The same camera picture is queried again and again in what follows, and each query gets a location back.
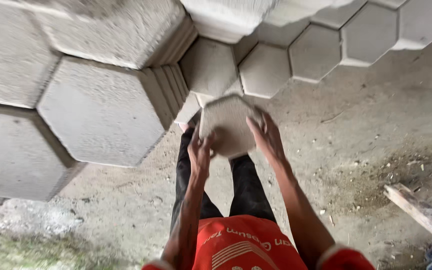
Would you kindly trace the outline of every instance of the wooden plank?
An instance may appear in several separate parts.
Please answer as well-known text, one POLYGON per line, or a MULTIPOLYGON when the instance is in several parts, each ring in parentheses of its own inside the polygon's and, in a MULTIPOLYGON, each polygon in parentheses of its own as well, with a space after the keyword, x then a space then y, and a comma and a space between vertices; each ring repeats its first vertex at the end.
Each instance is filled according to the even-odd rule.
POLYGON ((385 185, 384 188, 387 198, 432 234, 432 206, 430 204, 418 199, 409 188, 400 183, 393 186, 385 185))

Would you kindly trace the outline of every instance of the red t-shirt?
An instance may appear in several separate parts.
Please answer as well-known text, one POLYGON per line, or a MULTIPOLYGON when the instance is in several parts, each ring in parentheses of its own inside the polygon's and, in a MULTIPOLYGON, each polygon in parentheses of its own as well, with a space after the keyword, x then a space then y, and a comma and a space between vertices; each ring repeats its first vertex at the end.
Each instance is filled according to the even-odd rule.
MULTIPOLYGON (((321 256, 321 270, 374 270, 359 252, 334 247, 321 256)), ((194 270, 305 270, 291 241, 276 223, 249 215, 207 218, 199 221, 194 270)), ((141 270, 168 270, 169 264, 153 261, 141 270)))

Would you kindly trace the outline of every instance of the black pants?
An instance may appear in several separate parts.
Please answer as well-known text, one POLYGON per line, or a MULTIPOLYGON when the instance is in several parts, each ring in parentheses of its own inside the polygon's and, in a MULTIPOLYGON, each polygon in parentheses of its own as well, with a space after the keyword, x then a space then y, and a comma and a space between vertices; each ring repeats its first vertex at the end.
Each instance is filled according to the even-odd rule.
MULTIPOLYGON (((188 155, 188 145, 193 136, 193 128, 189 128, 181 136, 179 156, 176 164, 176 201, 171 217, 171 232, 180 214, 181 204, 189 185, 191 175, 191 162, 188 155)), ((255 164, 248 155, 237 157, 229 161, 233 174, 234 198, 231 203, 229 216, 251 215, 257 218, 276 222, 273 210, 266 198, 265 191, 261 185, 255 164)), ((199 218, 223 217, 219 209, 209 199, 206 192, 202 195, 201 213, 199 218)))

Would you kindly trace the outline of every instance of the forearm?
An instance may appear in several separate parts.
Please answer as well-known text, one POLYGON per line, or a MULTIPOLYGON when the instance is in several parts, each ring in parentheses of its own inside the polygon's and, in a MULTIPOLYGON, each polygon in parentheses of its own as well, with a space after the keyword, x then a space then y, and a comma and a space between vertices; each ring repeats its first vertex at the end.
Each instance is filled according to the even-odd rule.
POLYGON ((335 242, 311 207, 287 160, 273 165, 296 248, 309 270, 335 242))
POLYGON ((205 182, 199 181, 197 177, 191 174, 179 216, 161 255, 161 260, 168 262, 176 270, 191 269, 195 261, 199 214, 205 182))

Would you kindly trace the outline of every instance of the concrete floor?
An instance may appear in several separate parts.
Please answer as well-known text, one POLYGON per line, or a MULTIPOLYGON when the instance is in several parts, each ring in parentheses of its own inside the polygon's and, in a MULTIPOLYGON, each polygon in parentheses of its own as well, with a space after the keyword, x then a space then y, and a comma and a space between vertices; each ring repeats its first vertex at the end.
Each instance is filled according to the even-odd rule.
MULTIPOLYGON (((294 173, 314 210, 325 210, 321 220, 338 242, 361 250, 379 269, 425 268, 432 236, 385 199, 382 186, 402 182, 432 203, 432 44, 391 51, 369 68, 339 66, 317 85, 292 82, 272 100, 249 100, 279 124, 294 173), (414 160, 420 162, 407 165, 414 160)), ((89 165, 49 203, 7 201, 0 228, 71 231, 129 260, 158 256, 169 234, 180 136, 173 126, 136 169, 89 165)), ((259 151, 250 155, 290 235, 274 173, 259 151)), ((216 158, 210 174, 206 191, 227 215, 228 162, 216 158)))

